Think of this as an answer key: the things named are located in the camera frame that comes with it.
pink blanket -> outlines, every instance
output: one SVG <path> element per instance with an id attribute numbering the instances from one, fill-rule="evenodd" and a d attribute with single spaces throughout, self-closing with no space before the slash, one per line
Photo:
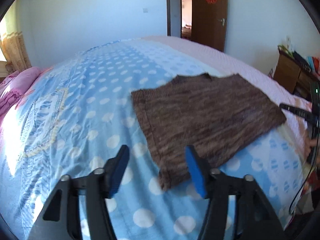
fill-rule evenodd
<path id="1" fill-rule="evenodd" d="M 20 97 L 30 88 L 39 74 L 39 68 L 31 67 L 20 74 L 16 71 L 6 77 L 3 83 L 1 83 L 2 87 L 0 86 L 0 117 L 19 101 Z"/>

door handle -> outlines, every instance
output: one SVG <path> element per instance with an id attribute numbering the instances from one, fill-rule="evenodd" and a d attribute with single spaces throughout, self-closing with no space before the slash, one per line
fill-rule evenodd
<path id="1" fill-rule="evenodd" d="M 222 18 L 218 20 L 219 22 L 222 22 L 222 27 L 224 27 L 225 23 L 226 23 L 226 19 Z"/>

blue gripper pad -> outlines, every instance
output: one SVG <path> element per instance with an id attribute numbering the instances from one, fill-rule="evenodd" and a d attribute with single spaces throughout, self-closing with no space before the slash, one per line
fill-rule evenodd
<path id="1" fill-rule="evenodd" d="M 108 180 L 110 185 L 108 198 L 112 198 L 113 195 L 118 192 L 128 162 L 129 148 L 127 145 L 122 145 L 116 157 L 109 159 L 109 161 L 107 162 L 106 171 L 108 174 L 110 174 Z"/>
<path id="2" fill-rule="evenodd" d="M 195 184 L 196 191 L 202 198 L 206 198 L 206 181 L 199 165 L 203 159 L 198 156 L 193 146 L 186 147 L 186 162 L 191 174 L 191 179 Z"/>

black controller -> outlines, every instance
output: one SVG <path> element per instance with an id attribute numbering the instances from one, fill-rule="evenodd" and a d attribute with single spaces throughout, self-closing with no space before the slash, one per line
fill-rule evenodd
<path id="1" fill-rule="evenodd" d="M 310 84 L 310 94 L 312 100 L 312 112 L 308 112 L 306 110 L 286 104 L 280 104 L 279 107 L 306 120 L 306 122 L 308 123 L 309 137 L 311 139 L 315 139 L 319 135 L 320 127 L 320 89 L 317 82 Z M 307 162 L 313 166 L 316 163 L 317 155 L 318 152 L 316 150 L 316 147 L 312 147 L 311 152 L 307 158 Z"/>

screw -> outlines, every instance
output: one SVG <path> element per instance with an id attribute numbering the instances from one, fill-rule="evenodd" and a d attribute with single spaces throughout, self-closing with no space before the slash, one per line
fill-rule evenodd
<path id="1" fill-rule="evenodd" d="M 245 175 L 245 176 L 244 176 L 244 179 L 245 179 L 246 181 L 254 181 L 254 177 L 253 177 L 252 175 Z"/>
<path id="2" fill-rule="evenodd" d="M 96 175 L 102 174 L 102 173 L 104 173 L 104 168 L 97 168 L 93 171 L 93 173 Z"/>
<path id="3" fill-rule="evenodd" d="M 221 173 L 220 170 L 217 169 L 217 168 L 214 168 L 214 169 L 211 169 L 211 170 L 210 170 L 211 176 L 217 175 L 217 174 L 220 174 L 220 173 Z"/>
<path id="4" fill-rule="evenodd" d="M 61 181 L 67 181 L 69 179 L 70 179 L 69 175 L 62 175 L 61 178 L 60 178 Z"/>

